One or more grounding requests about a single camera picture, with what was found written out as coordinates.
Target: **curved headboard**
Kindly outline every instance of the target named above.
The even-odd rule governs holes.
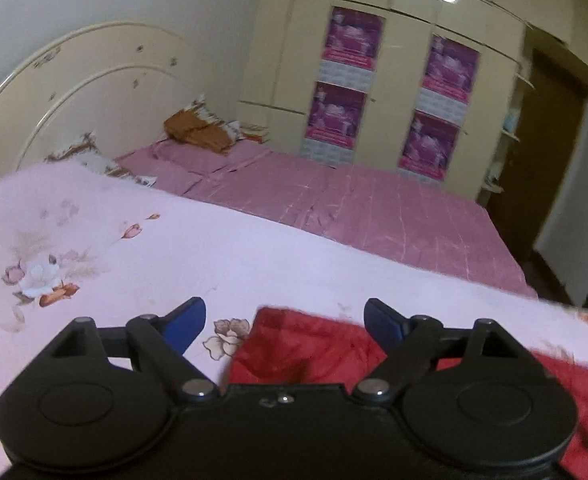
[[[159,27],[114,22],[72,32],[0,85],[0,176],[87,132],[108,156],[150,144],[199,94],[222,107],[219,79],[206,57]]]

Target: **shelf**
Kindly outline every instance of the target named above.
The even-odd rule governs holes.
[[[490,193],[500,194],[503,192],[503,188],[501,186],[497,186],[496,184],[491,184],[490,182],[485,181],[483,183],[483,189],[489,191]]]
[[[525,83],[527,86],[529,86],[532,90],[535,90],[534,85],[532,84],[531,81],[529,81],[528,79],[524,78],[522,75],[517,74],[516,75],[516,79],[518,79],[519,81],[521,81],[522,83]]]
[[[501,130],[501,134],[504,135],[504,136],[506,136],[506,137],[509,137],[510,139],[514,139],[516,142],[520,142],[519,137],[517,137],[513,133],[508,132],[505,128],[503,128]]]

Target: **red cloth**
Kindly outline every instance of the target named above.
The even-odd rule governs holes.
[[[577,480],[588,480],[588,369],[535,355],[576,401],[580,426],[561,464]],[[232,359],[229,382],[344,383],[350,392],[385,357],[362,326],[261,308],[247,341]],[[443,360],[439,368],[456,364]]]

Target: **mauve bedsheet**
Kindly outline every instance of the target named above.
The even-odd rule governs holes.
[[[164,140],[120,158],[156,189],[303,229],[421,269],[535,297],[485,209],[394,173],[336,169],[239,142],[228,156]]]

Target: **poster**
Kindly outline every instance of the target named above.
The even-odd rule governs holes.
[[[480,54],[433,36],[427,67],[398,168],[442,182],[468,113]]]
[[[384,24],[375,14],[332,9],[302,156],[333,166],[352,162]]]

